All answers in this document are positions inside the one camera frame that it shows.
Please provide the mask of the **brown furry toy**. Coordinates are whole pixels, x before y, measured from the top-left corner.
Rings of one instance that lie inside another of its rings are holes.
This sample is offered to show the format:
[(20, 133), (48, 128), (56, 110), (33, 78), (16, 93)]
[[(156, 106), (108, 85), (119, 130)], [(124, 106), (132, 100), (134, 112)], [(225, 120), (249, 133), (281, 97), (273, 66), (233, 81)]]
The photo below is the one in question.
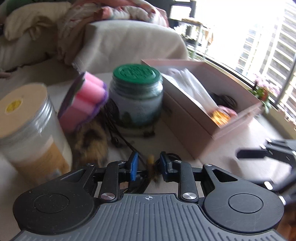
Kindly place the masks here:
[(99, 168), (107, 166), (108, 142), (104, 116), (98, 114), (79, 130), (68, 134), (67, 140), (72, 151), (72, 168), (95, 164)]

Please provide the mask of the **potted flower plant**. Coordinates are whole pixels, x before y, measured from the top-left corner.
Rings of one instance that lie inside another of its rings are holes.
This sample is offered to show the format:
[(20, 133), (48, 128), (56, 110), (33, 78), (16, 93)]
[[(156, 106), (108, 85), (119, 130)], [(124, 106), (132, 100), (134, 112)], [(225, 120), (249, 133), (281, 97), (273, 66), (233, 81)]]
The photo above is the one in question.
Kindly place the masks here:
[(249, 90), (262, 103), (262, 110), (268, 114), (271, 108), (269, 97), (273, 94), (274, 86), (266, 80), (256, 79), (253, 87)]

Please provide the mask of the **pink cardboard box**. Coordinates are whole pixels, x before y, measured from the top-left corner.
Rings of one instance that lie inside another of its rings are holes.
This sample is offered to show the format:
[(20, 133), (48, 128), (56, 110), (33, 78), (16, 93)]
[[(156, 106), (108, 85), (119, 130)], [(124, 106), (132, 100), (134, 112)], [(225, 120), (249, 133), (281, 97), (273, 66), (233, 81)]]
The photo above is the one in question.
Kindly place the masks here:
[[(236, 78), (204, 61), (145, 59), (144, 65), (156, 68), (163, 76), (161, 118), (195, 159), (231, 140), (258, 114), (262, 103)], [(234, 106), (225, 124), (213, 121), (226, 104), (214, 96), (230, 97)]]

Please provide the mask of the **green lid glass jar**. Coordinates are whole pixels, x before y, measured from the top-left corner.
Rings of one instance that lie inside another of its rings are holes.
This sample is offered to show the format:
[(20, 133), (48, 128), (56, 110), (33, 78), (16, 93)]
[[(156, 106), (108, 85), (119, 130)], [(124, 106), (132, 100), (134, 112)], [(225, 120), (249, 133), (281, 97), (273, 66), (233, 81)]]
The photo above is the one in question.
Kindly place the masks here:
[(163, 78), (155, 68), (120, 65), (112, 73), (106, 107), (116, 125), (146, 128), (160, 117), (163, 92)]

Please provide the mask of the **white plastic bag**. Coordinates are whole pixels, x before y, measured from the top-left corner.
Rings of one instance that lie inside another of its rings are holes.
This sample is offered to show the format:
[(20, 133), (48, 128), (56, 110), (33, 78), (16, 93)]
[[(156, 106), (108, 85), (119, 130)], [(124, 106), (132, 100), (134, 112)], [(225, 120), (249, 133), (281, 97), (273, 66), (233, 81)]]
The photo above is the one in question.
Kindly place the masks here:
[(205, 113), (210, 114), (218, 109), (216, 102), (203, 87), (201, 82), (187, 69), (169, 68), (163, 77), (184, 91), (196, 102)]

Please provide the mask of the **tall jar with tan lid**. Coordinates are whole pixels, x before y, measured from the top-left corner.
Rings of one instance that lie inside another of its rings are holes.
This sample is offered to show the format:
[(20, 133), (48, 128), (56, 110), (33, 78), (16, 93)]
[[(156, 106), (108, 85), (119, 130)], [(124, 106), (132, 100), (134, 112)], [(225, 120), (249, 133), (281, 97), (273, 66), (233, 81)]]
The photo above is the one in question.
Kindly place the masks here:
[(71, 171), (71, 148), (46, 85), (26, 84), (1, 99), (1, 153), (33, 184)]

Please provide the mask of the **floral pink blanket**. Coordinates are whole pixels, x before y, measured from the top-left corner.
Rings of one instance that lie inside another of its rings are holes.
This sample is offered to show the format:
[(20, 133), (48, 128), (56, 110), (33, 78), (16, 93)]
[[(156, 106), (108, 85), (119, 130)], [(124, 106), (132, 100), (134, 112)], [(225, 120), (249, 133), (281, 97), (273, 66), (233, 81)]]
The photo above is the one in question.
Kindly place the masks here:
[(86, 25), (110, 20), (169, 26), (166, 11), (147, 1), (75, 1), (57, 23), (58, 59), (70, 65), (82, 46)]

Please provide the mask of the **cream blanket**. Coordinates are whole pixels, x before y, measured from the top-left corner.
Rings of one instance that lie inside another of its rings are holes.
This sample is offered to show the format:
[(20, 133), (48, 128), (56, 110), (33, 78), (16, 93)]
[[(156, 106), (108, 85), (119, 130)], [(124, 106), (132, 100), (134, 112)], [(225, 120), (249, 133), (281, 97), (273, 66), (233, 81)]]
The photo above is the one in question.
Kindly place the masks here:
[(13, 41), (29, 32), (31, 38), (36, 40), (43, 28), (55, 26), (70, 7), (71, 3), (68, 1), (26, 4), (6, 17), (4, 36), (8, 41)]

